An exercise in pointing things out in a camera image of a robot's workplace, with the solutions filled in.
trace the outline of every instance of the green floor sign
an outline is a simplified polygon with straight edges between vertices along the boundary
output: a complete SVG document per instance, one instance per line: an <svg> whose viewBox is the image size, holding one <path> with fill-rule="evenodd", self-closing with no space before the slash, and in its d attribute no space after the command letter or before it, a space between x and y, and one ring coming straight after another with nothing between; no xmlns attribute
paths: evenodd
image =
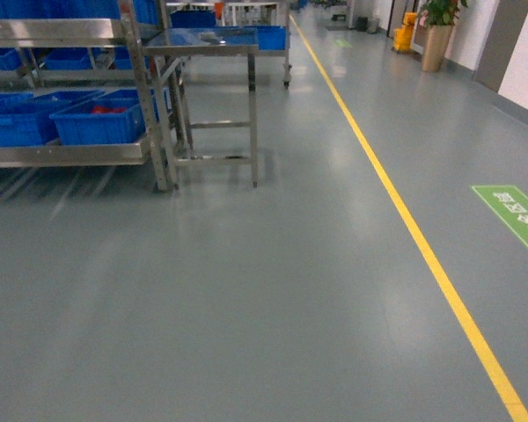
<svg viewBox="0 0 528 422"><path fill-rule="evenodd" d="M334 44L336 44L336 47L352 47L346 40L334 40Z"/></svg>
<svg viewBox="0 0 528 422"><path fill-rule="evenodd" d="M528 248L528 197L516 186L472 186Z"/></svg>

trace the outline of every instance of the gray door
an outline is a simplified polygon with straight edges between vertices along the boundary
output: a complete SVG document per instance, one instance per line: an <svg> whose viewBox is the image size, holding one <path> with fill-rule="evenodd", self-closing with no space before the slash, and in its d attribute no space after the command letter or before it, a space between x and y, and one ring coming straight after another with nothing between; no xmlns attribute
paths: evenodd
<svg viewBox="0 0 528 422"><path fill-rule="evenodd" d="M393 38L395 36L394 30L401 28L403 25L405 11L413 11L415 5L416 0L393 0L391 17L389 17L389 25L387 27L387 36L389 38Z"/></svg>
<svg viewBox="0 0 528 422"><path fill-rule="evenodd" d="M528 0L500 0L475 80L498 92L526 15Z"/></svg>

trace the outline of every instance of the tan plant pot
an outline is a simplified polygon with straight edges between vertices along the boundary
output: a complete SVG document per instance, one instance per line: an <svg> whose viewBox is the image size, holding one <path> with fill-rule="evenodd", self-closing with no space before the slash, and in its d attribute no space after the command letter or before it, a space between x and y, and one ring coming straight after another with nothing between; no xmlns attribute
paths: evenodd
<svg viewBox="0 0 528 422"><path fill-rule="evenodd" d="M424 45L424 53L422 54L423 72L437 72L440 70L453 29L452 25L430 27L429 36Z"/></svg>

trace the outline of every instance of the blue storage bin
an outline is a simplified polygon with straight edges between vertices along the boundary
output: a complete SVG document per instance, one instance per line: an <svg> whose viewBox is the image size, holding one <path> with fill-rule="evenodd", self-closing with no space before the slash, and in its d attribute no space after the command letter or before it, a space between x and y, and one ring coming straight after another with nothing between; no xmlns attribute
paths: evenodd
<svg viewBox="0 0 528 422"><path fill-rule="evenodd" d="M284 50L285 27L283 26L246 26L256 28L259 50Z"/></svg>
<svg viewBox="0 0 528 422"><path fill-rule="evenodd" d="M228 31L222 30L220 32L223 35L223 41L230 46L250 46L254 43L254 37L247 35L246 31L237 26L227 26Z"/></svg>
<svg viewBox="0 0 528 422"><path fill-rule="evenodd" d="M213 11L175 11L170 14L172 28L213 28L216 17Z"/></svg>
<svg viewBox="0 0 528 422"><path fill-rule="evenodd" d="M67 0L43 0L43 10L47 19L68 19Z"/></svg>
<svg viewBox="0 0 528 422"><path fill-rule="evenodd" d="M49 114L69 105L67 101L42 101L0 107L0 147L44 145L57 138Z"/></svg>
<svg viewBox="0 0 528 422"><path fill-rule="evenodd" d="M157 15L157 0L136 0L135 9L137 14L137 20L143 22L144 24L153 24L158 23Z"/></svg>
<svg viewBox="0 0 528 422"><path fill-rule="evenodd" d="M99 97L103 93L102 90L56 91L35 97L33 101L69 101L71 104L78 104L88 99Z"/></svg>
<svg viewBox="0 0 528 422"><path fill-rule="evenodd" d="M0 0L0 19L46 18L42 1Z"/></svg>
<svg viewBox="0 0 528 422"><path fill-rule="evenodd" d="M21 66L21 59L14 48L0 48L0 70L16 70Z"/></svg>
<svg viewBox="0 0 528 422"><path fill-rule="evenodd" d="M115 68L119 70L130 70L133 69L131 66L131 58L129 57L129 51L125 47L117 47L115 49L114 57ZM144 58L144 67L149 68L149 58Z"/></svg>
<svg viewBox="0 0 528 422"><path fill-rule="evenodd" d="M33 97L31 92L0 94L0 107L22 103L31 97Z"/></svg>
<svg viewBox="0 0 528 422"><path fill-rule="evenodd" d="M170 103L170 92L168 91L168 88L164 89L165 91L165 102L166 102L166 111L169 113L172 110L171 103ZM154 91L150 90L150 94L154 96ZM117 90L114 92L110 92L109 94L106 94L101 97L101 99L133 99L135 101L139 101L139 93L135 88L130 89L123 89L123 90ZM158 108L157 108L157 101L152 99L152 104L155 107L155 118L158 120Z"/></svg>
<svg viewBox="0 0 528 422"><path fill-rule="evenodd" d="M56 0L65 18L111 18L121 17L117 0ZM137 20L155 25L157 19L156 0L135 0Z"/></svg>
<svg viewBox="0 0 528 422"><path fill-rule="evenodd" d="M127 107L123 113L91 114L95 106ZM62 145L132 143L144 133L141 106L135 99L96 98L51 115Z"/></svg>
<svg viewBox="0 0 528 422"><path fill-rule="evenodd" d="M85 70L92 68L87 48L59 48L45 57L49 70Z"/></svg>

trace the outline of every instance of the yellow floor line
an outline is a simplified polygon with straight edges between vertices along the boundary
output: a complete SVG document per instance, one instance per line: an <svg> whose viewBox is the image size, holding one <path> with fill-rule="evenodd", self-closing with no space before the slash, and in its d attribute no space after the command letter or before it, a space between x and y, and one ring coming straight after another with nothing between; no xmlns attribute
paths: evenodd
<svg viewBox="0 0 528 422"><path fill-rule="evenodd" d="M338 103L342 112L346 116L346 119L352 127L352 130L358 138L358 141L362 145L363 150L370 159L371 165L373 165L373 168L381 179L385 190L387 191L387 193L389 193L393 204L397 208L397 211L399 211L399 214L403 219L403 222L407 226L408 231L411 233L414 242L421 251L422 257L429 266L429 269L432 274L434 274L438 286L440 286L440 288L442 289L442 293L444 293L444 296L450 304L454 315L458 319L461 327L464 330L464 333L472 344L473 349L477 353L481 364L487 371L487 374L491 382L495 386L497 393L501 397L501 400L504 403L507 411L509 412L510 417L514 422L528 422L528 411L522 403L522 400L520 400L518 393L514 390L514 387L510 383L509 378L502 370L501 364L493 354L493 351L491 350L491 347L489 347L489 344L483 337L483 334L481 334L481 331L473 320L471 314L469 313L469 310L467 310L467 307L459 297L456 288L453 286L453 284L451 284L448 275L444 271L442 265L440 264L440 261L438 261L436 254L432 251L429 242L426 240L426 237L424 237L424 235L422 234L421 229L419 228L418 224L416 223L410 211L408 210L407 205L405 205L405 202L400 197L399 192L397 192L397 189L393 185L392 181L389 179L387 172L376 157L376 154L371 148L370 143L363 135L362 130L358 127L354 116L346 106L346 103L344 103L344 100L342 100L341 95L336 90L336 87L333 84L333 81L326 73L325 68L323 67L319 58L313 51L311 44L305 38L303 31L301 30L301 28L299 28L293 17L291 17L291 22L299 32L299 35L301 36L303 43L307 47L309 54L315 61L317 67L319 68L320 74L325 78L326 84L333 93L336 102Z"/></svg>

